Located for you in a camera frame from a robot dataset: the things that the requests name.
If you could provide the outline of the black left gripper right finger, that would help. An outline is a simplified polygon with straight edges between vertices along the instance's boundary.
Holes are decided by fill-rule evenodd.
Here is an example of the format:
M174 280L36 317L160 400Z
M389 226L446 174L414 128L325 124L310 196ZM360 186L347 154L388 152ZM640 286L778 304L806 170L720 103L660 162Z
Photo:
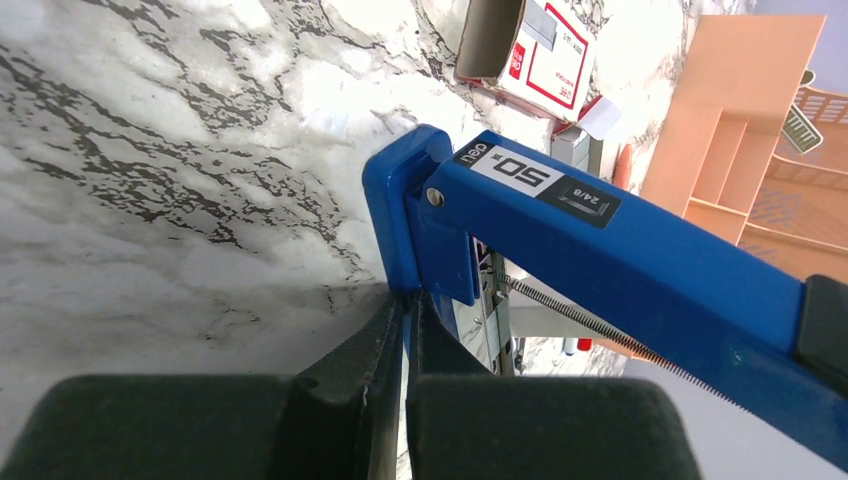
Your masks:
M670 398L643 380L500 376L410 304L407 443L416 479L697 479Z

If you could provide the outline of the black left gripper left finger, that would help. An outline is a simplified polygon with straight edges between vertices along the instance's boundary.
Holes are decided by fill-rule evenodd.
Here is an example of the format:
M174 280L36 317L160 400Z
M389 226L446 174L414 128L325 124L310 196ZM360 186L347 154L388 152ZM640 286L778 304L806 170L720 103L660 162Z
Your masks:
M86 375L54 385L5 479L391 479L405 301L387 296L281 375Z

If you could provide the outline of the blue stapler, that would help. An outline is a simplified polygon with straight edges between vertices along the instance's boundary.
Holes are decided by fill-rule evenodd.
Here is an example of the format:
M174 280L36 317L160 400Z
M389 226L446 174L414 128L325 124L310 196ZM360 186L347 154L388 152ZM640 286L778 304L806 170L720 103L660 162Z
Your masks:
M798 280L620 188L491 131L420 125L365 164L391 289L464 304L481 242L613 337L847 465L847 288Z

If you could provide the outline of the grey staple strips tray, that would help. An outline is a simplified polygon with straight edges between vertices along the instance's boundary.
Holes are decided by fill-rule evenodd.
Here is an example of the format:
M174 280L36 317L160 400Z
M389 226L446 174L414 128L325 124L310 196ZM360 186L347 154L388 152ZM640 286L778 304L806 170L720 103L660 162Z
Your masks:
M571 126L551 138L550 156L596 177L601 176L603 142L578 126Z

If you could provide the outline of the red white staple box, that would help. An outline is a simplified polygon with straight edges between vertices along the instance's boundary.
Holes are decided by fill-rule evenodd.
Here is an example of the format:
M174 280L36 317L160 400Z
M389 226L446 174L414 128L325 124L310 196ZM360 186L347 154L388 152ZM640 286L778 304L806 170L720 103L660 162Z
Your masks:
M540 139L578 127L604 140L624 114L589 92L597 53L567 1L470 1L454 75L527 115Z

